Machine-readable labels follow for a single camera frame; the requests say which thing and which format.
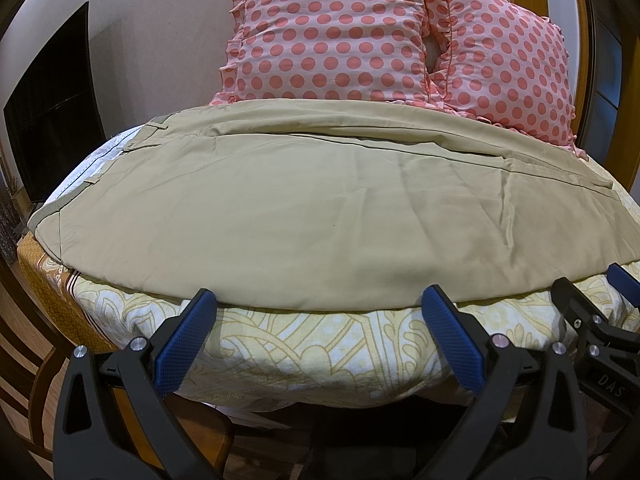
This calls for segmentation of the black wall television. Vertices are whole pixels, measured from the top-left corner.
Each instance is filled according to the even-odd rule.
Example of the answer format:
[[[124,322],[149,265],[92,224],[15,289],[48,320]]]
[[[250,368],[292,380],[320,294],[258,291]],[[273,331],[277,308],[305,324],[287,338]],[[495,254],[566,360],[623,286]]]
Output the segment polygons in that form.
[[[40,49],[3,107],[25,191],[44,202],[105,141],[92,79],[89,5],[83,3]]]

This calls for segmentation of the pink polka dot pillow left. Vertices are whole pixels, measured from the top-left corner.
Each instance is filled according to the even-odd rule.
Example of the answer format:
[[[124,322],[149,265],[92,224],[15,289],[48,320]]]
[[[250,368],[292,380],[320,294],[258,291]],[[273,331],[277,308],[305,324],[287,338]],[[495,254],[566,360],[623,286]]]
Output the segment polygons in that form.
[[[231,0],[216,105],[307,99],[440,110],[424,0]]]

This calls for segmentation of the pink polka dot pillow right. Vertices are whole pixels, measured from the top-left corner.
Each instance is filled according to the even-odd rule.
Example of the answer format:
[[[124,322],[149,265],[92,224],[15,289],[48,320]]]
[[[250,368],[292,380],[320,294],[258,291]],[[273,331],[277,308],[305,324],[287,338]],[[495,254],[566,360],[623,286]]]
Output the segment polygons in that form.
[[[561,29],[508,0],[424,0],[440,55],[428,77],[438,104],[578,157]]]

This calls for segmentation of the yellow patterned bed sheet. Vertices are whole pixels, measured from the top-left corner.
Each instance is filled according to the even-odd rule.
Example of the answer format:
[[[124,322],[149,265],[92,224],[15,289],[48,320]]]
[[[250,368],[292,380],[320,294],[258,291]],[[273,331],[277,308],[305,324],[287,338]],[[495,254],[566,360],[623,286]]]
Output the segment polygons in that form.
[[[96,174],[140,129],[96,154],[44,205]],[[612,182],[639,224],[634,200],[597,165],[584,163]],[[81,310],[118,346],[135,336],[154,333],[194,295],[180,299],[135,292],[55,261],[75,279],[73,292]],[[609,318],[622,322],[624,305],[606,288],[603,273],[578,282],[593,291]],[[522,346],[540,348],[565,333],[547,290],[454,302],[468,307],[488,330],[503,332]],[[421,320],[419,300],[403,309],[368,312],[304,312],[218,302],[218,320],[181,387],[181,393],[194,400],[256,411],[272,411],[296,402],[368,408],[437,387],[447,373]]]

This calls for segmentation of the beige khaki pants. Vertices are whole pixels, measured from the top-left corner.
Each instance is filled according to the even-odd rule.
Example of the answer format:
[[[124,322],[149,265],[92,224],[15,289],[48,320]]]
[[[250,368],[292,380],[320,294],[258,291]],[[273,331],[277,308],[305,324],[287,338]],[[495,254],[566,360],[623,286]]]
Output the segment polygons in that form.
[[[258,100],[147,122],[30,230],[135,292],[259,309],[513,297],[639,258],[612,182],[562,148],[408,105]]]

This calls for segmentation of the pink polka dot pillow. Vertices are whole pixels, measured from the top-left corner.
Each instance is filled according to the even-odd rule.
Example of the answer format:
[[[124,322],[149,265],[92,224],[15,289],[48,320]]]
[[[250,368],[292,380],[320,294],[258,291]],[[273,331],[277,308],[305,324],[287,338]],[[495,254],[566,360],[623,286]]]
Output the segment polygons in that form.
[[[508,0],[424,0],[440,55],[428,77],[438,104],[578,157],[561,29]]]
[[[307,99],[440,110],[424,0],[231,0],[216,105]]]

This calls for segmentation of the wooden chair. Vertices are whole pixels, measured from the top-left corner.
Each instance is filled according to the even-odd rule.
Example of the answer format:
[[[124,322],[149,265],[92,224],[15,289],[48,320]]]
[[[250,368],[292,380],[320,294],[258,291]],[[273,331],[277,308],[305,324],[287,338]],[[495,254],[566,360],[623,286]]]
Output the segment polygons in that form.
[[[70,344],[1,263],[1,459],[11,479],[51,479],[58,383]]]

